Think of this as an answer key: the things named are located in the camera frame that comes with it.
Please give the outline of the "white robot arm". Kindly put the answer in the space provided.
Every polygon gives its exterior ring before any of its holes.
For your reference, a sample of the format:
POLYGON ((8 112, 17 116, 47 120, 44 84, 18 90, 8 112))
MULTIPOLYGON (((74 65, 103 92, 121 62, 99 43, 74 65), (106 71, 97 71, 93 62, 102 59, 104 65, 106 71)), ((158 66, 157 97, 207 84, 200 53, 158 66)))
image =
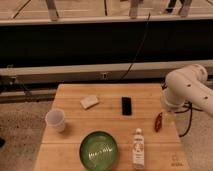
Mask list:
POLYGON ((213 90, 205 85, 207 78, 206 68, 199 64, 188 65, 166 75, 166 88, 160 98, 162 126, 175 120, 175 112, 186 101, 213 117, 213 90))

